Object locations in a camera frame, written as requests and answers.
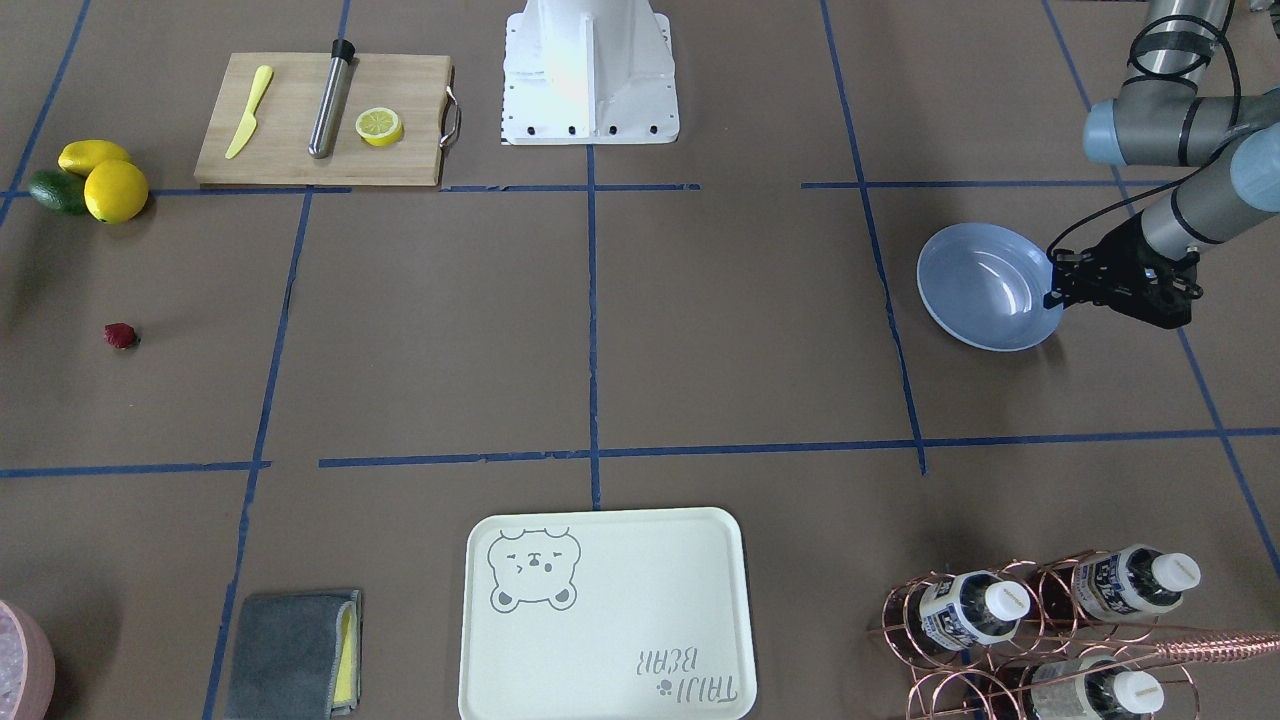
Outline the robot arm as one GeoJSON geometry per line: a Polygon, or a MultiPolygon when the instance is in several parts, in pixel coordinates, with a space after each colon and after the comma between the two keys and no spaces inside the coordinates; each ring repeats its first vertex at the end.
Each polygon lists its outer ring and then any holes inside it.
{"type": "Polygon", "coordinates": [[[1088,249],[1047,250],[1048,311],[1110,307],[1164,329],[1192,319],[1201,258],[1277,215],[1277,91],[1244,95],[1228,1],[1152,1],[1117,95],[1085,118],[1082,143],[1108,167],[1187,169],[1088,249]]]}

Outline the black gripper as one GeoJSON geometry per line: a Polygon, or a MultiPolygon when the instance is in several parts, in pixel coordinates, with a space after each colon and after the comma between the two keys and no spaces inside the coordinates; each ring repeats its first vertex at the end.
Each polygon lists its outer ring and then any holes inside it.
{"type": "Polygon", "coordinates": [[[1192,305],[1203,296],[1197,283],[1199,259],[1196,250],[1176,260],[1165,258],[1147,242],[1142,218],[1133,217],[1079,255],[1050,254],[1055,265],[1070,265],[1070,293],[1051,290],[1043,309],[1092,304],[1172,331],[1190,323],[1192,305]]]}

